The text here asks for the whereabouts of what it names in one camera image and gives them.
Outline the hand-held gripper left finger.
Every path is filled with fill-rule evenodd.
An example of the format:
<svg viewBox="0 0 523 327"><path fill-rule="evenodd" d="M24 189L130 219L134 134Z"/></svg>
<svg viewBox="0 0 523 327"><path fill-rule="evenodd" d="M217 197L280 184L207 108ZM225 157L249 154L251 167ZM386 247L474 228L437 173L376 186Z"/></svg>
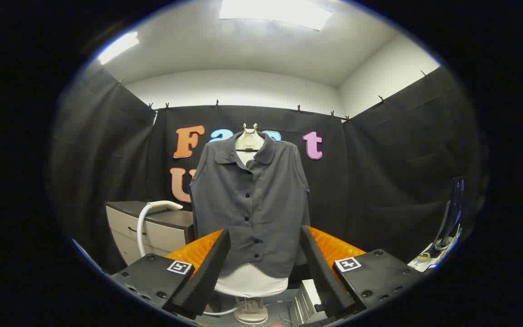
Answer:
<svg viewBox="0 0 523 327"><path fill-rule="evenodd" d="M230 232L218 230L168 255L147 254L111 278L140 302L194 319L204 314L230 248Z"/></svg>

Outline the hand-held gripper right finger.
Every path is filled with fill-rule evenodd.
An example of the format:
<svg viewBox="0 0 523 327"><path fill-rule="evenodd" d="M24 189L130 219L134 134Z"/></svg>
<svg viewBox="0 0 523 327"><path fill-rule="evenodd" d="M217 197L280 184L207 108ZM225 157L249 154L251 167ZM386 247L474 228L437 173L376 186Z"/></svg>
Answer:
<svg viewBox="0 0 523 327"><path fill-rule="evenodd" d="M300 245L328 318L369 314L424 279L386 250L365 252L308 225L301 227Z"/></svg>

